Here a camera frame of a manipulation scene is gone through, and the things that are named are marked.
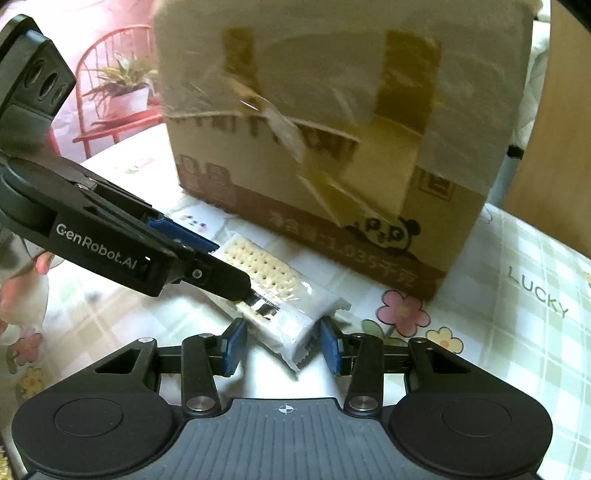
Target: wooden cabinet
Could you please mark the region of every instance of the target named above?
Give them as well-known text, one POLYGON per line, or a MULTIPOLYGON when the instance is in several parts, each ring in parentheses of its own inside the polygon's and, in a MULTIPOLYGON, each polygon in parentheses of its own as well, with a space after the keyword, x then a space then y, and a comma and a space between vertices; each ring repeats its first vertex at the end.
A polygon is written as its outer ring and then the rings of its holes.
POLYGON ((549 55, 534 130, 504 209, 591 257, 591 33, 556 1, 549 55))

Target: cardboard box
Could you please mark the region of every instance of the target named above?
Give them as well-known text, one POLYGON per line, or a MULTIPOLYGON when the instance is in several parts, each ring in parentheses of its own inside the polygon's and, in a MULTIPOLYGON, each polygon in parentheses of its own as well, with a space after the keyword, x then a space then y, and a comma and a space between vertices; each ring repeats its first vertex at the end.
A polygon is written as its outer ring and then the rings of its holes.
POLYGON ((514 0, 372 2, 360 19, 328 4, 247 2, 229 15, 163 2, 155 33, 180 183, 428 299, 504 156, 532 14, 514 0))

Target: crosshair mark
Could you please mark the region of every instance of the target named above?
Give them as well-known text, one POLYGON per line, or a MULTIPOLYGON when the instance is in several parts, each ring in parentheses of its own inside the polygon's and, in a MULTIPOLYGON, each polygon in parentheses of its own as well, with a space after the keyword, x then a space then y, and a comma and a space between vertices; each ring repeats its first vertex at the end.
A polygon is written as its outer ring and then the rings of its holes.
POLYGON ((287 415, 288 413, 292 413, 294 410, 297 410, 297 408, 294 408, 286 403, 285 405, 276 408, 276 410, 279 410, 281 413, 283 413, 283 415, 287 415))

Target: panda logo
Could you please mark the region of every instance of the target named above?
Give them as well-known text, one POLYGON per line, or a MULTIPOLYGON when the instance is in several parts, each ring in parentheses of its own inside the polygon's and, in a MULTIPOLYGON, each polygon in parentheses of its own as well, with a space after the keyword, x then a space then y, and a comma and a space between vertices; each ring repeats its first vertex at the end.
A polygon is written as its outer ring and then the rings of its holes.
POLYGON ((370 242, 393 257, 407 257, 416 260, 408 249, 413 237, 421 233, 421 226, 416 220, 405 220, 398 217, 395 225, 390 225, 379 218, 366 218, 361 224, 355 222, 345 230, 351 232, 358 242, 370 242))

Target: checkered tablecloth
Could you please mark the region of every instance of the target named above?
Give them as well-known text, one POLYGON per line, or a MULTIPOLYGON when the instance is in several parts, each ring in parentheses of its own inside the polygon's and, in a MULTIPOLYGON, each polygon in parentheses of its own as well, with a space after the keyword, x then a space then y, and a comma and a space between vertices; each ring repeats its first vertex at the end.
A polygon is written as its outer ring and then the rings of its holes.
MULTIPOLYGON (((409 332, 426 336, 535 397, 554 423, 540 475, 546 480, 591 478, 591 261, 587 258, 485 206, 437 297, 423 304, 274 233, 228 219, 183 193, 164 125, 125 140, 85 166, 179 221, 179 212, 184 212, 183 218, 191 216, 209 233, 225 223, 349 301, 355 316, 378 325, 390 322, 386 336, 400 340, 409 332), (400 317, 401 306, 412 314, 400 317)), ((67 262, 49 275, 44 346, 33 365, 46 384, 138 337, 152 336, 160 345, 173 345, 195 333, 219 333, 228 324, 220 310, 187 285, 168 286, 152 299, 67 262)), ((252 381, 259 382, 258 391, 263 385, 268 397, 297 397, 304 383, 308 397, 342 398, 338 383, 334 390, 314 383, 318 369, 324 368, 318 355, 294 379, 281 361, 262 347, 251 346, 249 355, 257 356, 257 371, 246 364, 241 380, 218 384, 225 396, 240 394, 244 379, 257 378, 252 381), (272 381, 262 383, 263 377, 272 381)), ((12 375, 4 370, 0 362, 2 388, 11 385, 13 390, 30 373, 27 367, 12 375)), ((174 401, 175 395, 175 385, 165 387, 165 398, 174 401)), ((395 403, 403 395, 400 376, 388 375, 385 403, 395 403)), ((9 409, 21 401, 18 394, 8 400, 9 409)))

